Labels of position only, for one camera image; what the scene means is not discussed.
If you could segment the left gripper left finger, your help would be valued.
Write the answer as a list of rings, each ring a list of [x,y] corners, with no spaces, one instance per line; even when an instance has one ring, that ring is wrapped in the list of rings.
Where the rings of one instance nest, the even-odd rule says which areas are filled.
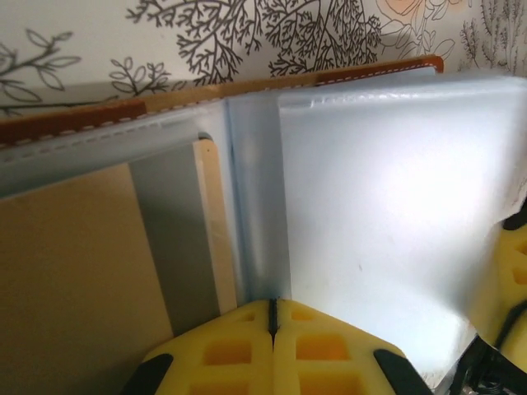
[[[158,394],[271,394],[272,338],[267,300],[204,323],[148,352],[173,360]]]

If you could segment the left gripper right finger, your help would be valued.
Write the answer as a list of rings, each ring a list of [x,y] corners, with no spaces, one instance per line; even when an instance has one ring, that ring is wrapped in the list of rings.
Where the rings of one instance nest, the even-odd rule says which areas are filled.
[[[292,300],[277,301],[276,394],[392,394],[374,351],[396,346]]]

